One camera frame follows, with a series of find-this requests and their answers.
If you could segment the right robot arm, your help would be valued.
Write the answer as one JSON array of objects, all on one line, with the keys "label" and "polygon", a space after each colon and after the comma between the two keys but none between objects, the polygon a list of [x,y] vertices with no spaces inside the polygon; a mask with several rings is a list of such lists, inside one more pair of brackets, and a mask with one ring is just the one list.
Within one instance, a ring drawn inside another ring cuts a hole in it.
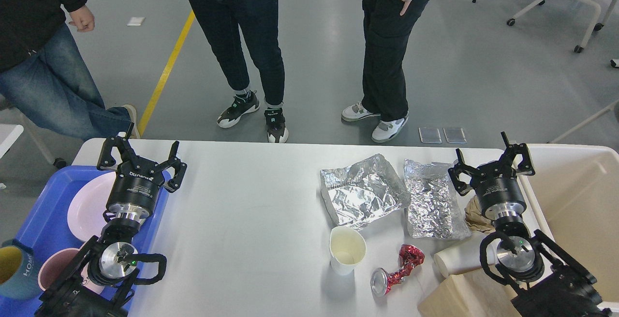
[{"label": "right robot arm", "polygon": [[475,192],[482,216],[495,229],[479,246],[484,273],[515,291],[511,303],[522,317],[612,316],[610,308],[599,308],[596,277],[549,236],[525,225],[527,207],[517,178],[533,176],[534,165],[525,143],[501,136],[505,150],[498,160],[473,167],[457,149],[455,165],[447,170],[458,194]]}]

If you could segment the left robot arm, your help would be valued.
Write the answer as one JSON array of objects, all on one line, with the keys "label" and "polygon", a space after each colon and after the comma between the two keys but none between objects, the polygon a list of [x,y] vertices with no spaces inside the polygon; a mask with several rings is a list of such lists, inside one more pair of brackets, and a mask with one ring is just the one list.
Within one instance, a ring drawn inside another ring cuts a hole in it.
[{"label": "left robot arm", "polygon": [[133,286],[163,279],[167,259],[139,253],[132,240],[156,209],[161,189],[180,188],[187,164],[178,156],[175,141],[166,161],[138,156],[128,137],[108,137],[97,163],[99,170],[115,170],[100,236],[93,236],[40,296],[36,317],[126,317],[124,305]]}]

